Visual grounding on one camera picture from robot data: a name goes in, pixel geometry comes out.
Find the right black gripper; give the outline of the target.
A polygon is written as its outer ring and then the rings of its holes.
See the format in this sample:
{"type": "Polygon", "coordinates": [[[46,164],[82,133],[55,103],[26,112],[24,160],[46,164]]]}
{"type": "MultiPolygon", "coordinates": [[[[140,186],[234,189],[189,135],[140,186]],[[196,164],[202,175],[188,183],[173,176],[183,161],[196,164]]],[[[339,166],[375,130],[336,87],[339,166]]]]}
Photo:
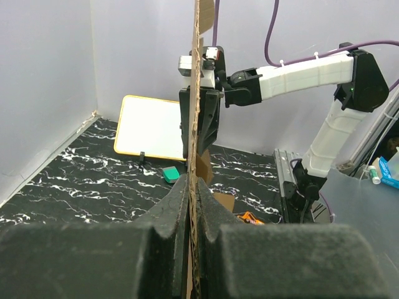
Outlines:
{"type": "MultiPolygon", "coordinates": [[[[183,157],[188,158],[188,126],[190,120],[190,86],[192,56],[179,58],[179,73],[183,77],[183,88],[179,91],[181,139],[183,157]]],[[[198,151],[206,151],[218,136],[219,112],[222,91],[219,82],[220,71],[226,70],[224,50],[220,46],[204,46],[200,63],[200,112],[198,115],[198,151]]]]}

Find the large cardboard box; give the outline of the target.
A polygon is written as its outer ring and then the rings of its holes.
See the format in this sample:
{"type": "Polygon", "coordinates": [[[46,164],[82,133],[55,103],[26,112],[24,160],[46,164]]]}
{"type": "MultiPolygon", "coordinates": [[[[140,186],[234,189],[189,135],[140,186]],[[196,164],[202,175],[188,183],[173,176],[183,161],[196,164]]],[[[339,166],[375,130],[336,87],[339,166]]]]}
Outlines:
{"type": "MultiPolygon", "coordinates": [[[[218,35],[219,1],[195,1],[195,17],[191,56],[194,66],[191,72],[190,86],[190,120],[188,126],[188,179],[189,179],[189,213],[190,241],[192,258],[193,291],[196,298],[208,297],[208,286],[204,275],[204,259],[201,249],[203,229],[201,224],[201,202],[198,195],[198,176],[196,159],[198,151],[198,115],[200,113],[200,58],[204,46],[216,46],[218,35]]],[[[220,84],[227,80],[226,71],[220,71],[220,84]]]]}

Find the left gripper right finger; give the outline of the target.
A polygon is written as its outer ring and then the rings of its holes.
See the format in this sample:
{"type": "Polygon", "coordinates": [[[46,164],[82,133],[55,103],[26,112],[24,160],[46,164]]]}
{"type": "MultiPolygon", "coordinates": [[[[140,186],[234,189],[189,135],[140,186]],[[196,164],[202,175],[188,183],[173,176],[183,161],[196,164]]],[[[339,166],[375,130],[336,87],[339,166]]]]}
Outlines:
{"type": "Polygon", "coordinates": [[[197,184],[203,298],[388,298],[372,249],[346,225],[240,221],[197,184]]]}

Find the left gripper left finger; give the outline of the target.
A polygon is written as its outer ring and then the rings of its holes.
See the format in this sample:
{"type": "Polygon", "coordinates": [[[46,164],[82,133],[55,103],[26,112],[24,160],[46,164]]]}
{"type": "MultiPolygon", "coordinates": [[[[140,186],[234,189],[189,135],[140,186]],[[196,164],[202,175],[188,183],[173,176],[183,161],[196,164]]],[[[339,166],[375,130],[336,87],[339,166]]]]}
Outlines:
{"type": "Polygon", "coordinates": [[[2,298],[185,298],[188,178],[130,223],[30,224],[1,235],[2,298]]]}

